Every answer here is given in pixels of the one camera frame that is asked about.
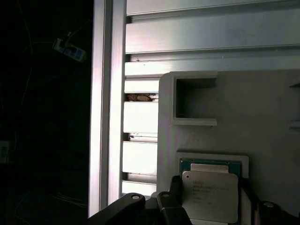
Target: metal slat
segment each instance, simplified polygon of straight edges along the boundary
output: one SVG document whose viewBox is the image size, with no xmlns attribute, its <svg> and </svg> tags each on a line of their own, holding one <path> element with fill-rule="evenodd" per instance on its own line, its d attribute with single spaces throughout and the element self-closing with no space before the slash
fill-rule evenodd
<svg viewBox="0 0 300 225">
<path fill-rule="evenodd" d="M 125 102 L 124 133 L 157 133 L 158 102 Z"/>
<path fill-rule="evenodd" d="M 132 23 L 127 24 L 126 53 L 300 45 L 299 27 L 298 8 Z"/>
<path fill-rule="evenodd" d="M 300 56 L 128 62 L 125 64 L 125 74 L 130 77 L 153 77 L 170 71 L 299 69 L 299 62 Z"/>
<path fill-rule="evenodd" d="M 283 0 L 127 0 L 127 15 L 280 1 Z"/>
<path fill-rule="evenodd" d="M 157 173 L 156 143 L 123 143 L 123 172 L 156 176 Z"/>
<path fill-rule="evenodd" d="M 155 184 L 137 183 L 131 181 L 122 182 L 122 193 L 128 194 L 136 192 L 145 196 L 151 196 L 153 192 L 156 192 Z"/>
<path fill-rule="evenodd" d="M 159 79 L 127 79 L 125 93 L 158 93 Z"/>
</svg>

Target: metal frame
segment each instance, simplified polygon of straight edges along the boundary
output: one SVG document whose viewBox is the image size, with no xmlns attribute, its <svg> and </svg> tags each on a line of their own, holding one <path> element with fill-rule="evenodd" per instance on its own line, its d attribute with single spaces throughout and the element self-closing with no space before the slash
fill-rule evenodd
<svg viewBox="0 0 300 225">
<path fill-rule="evenodd" d="M 107 205 L 112 3 L 94 1 L 88 217 Z"/>
<path fill-rule="evenodd" d="M 114 0 L 109 118 L 108 204 L 121 196 L 125 80 L 126 0 Z"/>
<path fill-rule="evenodd" d="M 126 0 L 95 0 L 89 213 L 121 195 Z"/>
</svg>

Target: rectangular slot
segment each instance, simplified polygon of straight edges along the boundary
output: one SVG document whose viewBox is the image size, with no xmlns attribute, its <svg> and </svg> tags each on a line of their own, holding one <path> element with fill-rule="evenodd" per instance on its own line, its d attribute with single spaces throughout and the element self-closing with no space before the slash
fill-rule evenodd
<svg viewBox="0 0 300 225">
<path fill-rule="evenodd" d="M 123 172 L 122 177 L 123 180 L 125 181 L 149 183 L 149 184 L 156 184 L 156 180 L 157 180 L 156 176 L 128 173 L 128 172 Z"/>
<path fill-rule="evenodd" d="M 158 93 L 159 78 L 126 79 L 125 93 Z"/>
<path fill-rule="evenodd" d="M 124 141 L 157 143 L 158 135 L 157 134 L 147 134 L 147 133 L 125 133 Z"/>
<path fill-rule="evenodd" d="M 129 93 L 125 94 L 126 102 L 158 102 L 158 93 Z"/>
<path fill-rule="evenodd" d="M 173 125 L 216 126 L 217 72 L 170 72 L 173 79 Z"/>
<path fill-rule="evenodd" d="M 131 181 L 123 181 L 122 182 L 122 193 L 128 194 L 128 193 L 132 193 L 132 192 L 142 194 L 145 197 L 150 197 L 153 194 L 153 192 L 156 192 L 156 185 L 131 182 Z"/>
<path fill-rule="evenodd" d="M 158 102 L 125 102 L 124 133 L 158 132 Z"/>
<path fill-rule="evenodd" d="M 123 172 L 156 176 L 156 143 L 123 143 Z"/>
<path fill-rule="evenodd" d="M 176 118 L 210 118 L 207 105 L 211 104 L 215 79 L 177 79 L 176 80 Z M 198 105 L 190 110 L 190 105 Z"/>
</svg>

